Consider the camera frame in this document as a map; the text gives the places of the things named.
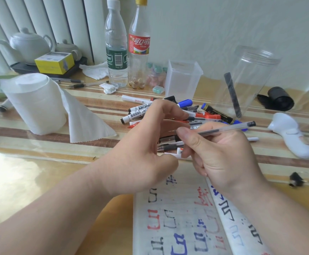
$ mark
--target transparent cylinder container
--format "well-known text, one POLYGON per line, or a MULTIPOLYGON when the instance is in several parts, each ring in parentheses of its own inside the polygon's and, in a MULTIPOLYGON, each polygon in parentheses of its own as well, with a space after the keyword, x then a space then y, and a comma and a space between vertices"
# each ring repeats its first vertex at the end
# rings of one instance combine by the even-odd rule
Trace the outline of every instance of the transparent cylinder container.
POLYGON ((267 50, 238 46, 210 104, 234 119, 241 119, 279 63, 280 59, 267 50))

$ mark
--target black tape roll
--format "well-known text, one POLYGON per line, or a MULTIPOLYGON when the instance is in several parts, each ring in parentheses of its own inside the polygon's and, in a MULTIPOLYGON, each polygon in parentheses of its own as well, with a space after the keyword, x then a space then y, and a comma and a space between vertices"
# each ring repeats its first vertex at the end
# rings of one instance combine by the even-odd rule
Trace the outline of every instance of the black tape roll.
POLYGON ((288 111, 294 106, 294 100, 281 87, 272 87, 268 90, 268 96, 258 94, 257 99, 270 110, 288 111))

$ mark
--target teapot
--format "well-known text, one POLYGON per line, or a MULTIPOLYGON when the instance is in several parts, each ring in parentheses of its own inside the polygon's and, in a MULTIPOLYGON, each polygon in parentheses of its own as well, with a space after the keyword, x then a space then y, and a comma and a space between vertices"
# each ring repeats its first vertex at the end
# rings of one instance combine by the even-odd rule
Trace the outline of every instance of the teapot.
POLYGON ((79 61, 82 57, 80 49, 75 44, 68 44, 67 40, 62 40, 62 43, 57 43, 56 52, 72 53, 74 61, 79 61))
POLYGON ((49 53, 53 48, 53 42, 48 35, 42 37, 29 32, 27 28, 22 28, 21 32, 14 34, 9 43, 0 40, 0 44, 12 55, 14 60, 28 65, 35 65, 36 58, 49 53))

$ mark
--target teapot lid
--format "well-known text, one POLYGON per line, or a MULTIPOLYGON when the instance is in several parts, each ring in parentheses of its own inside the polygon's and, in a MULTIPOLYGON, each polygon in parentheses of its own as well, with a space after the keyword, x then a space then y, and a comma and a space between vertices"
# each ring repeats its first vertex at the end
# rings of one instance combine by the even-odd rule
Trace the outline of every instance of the teapot lid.
POLYGON ((75 44, 68 43, 66 39, 62 40, 62 43, 57 43, 58 48, 77 48, 75 44))
POLYGON ((20 39, 20 40, 35 40, 35 39, 42 38, 42 36, 40 36, 38 34, 29 32, 29 30, 26 27, 22 28, 21 32, 14 34, 12 37, 20 39))

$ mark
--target white handheld device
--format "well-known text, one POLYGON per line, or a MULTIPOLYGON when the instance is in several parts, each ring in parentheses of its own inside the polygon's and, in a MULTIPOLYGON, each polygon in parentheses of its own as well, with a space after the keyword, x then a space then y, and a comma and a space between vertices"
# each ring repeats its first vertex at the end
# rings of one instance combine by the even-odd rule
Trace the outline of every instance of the white handheld device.
POLYGON ((276 113, 268 129, 281 135, 286 146, 300 158, 309 158, 309 144, 299 129, 297 121, 284 113, 276 113))

